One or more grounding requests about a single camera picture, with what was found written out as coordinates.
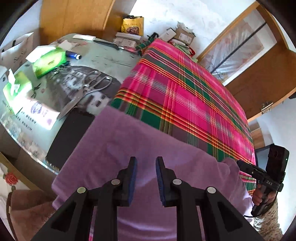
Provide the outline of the floral sleeve right forearm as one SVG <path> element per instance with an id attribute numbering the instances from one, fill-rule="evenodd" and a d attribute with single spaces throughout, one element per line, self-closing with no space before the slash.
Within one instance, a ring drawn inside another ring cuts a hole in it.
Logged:
<path id="1" fill-rule="evenodd" d="M 254 229 L 267 241 L 278 241 L 283 237 L 278 223 L 278 201 L 274 200 L 271 208 L 265 213 L 254 218 Z"/>

